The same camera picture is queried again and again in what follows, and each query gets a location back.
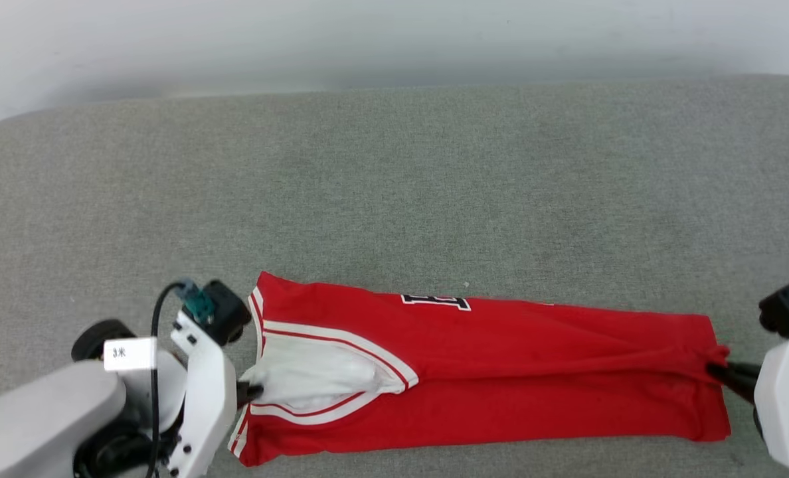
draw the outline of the gray fabric surface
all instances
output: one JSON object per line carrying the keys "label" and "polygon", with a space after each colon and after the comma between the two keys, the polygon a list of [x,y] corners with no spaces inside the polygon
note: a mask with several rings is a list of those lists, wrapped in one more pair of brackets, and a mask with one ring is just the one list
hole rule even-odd
{"label": "gray fabric surface", "polygon": [[[66,364],[101,318],[147,333],[171,279],[248,293],[259,270],[698,312],[732,357],[761,360],[779,339],[756,302],[789,281],[789,78],[146,100],[0,123],[0,393]],[[245,369],[251,338],[228,353]],[[211,475],[789,476],[750,406],[727,400],[720,443],[534,441],[259,469],[221,451]]]}

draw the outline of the white wall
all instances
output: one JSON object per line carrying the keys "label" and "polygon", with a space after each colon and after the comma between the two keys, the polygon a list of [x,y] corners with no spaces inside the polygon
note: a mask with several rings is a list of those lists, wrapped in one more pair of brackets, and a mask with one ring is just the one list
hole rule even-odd
{"label": "white wall", "polygon": [[0,119],[88,100],[789,74],[789,0],[0,0]]}

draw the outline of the red jersey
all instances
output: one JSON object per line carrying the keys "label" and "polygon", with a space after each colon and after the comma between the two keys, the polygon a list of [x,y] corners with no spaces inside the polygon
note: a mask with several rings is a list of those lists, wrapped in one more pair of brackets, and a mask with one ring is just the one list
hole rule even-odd
{"label": "red jersey", "polygon": [[280,455],[731,433],[703,315],[371,293],[268,273],[250,296],[264,394],[228,448]]}

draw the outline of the black cable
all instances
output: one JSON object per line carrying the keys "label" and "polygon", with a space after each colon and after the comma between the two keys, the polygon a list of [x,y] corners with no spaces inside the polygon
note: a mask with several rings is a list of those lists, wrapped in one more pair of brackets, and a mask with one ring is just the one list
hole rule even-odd
{"label": "black cable", "polygon": [[[164,303],[167,294],[177,287],[185,287],[185,284],[173,282],[158,294],[155,307],[152,309],[152,325],[149,327],[149,335],[152,337],[158,338],[158,318],[161,315],[161,304]],[[152,447],[149,449],[149,469],[146,470],[146,478],[153,478],[153,473],[157,471],[155,470],[155,462],[158,461],[158,363],[155,363],[155,368],[149,373],[149,389],[152,393]]]}

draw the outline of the white label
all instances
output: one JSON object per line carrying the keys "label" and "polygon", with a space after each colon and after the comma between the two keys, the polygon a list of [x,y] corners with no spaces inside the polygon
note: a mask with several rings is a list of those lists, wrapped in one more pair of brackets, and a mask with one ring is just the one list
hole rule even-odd
{"label": "white label", "polygon": [[103,348],[106,372],[153,369],[157,348],[155,337],[106,340]]}

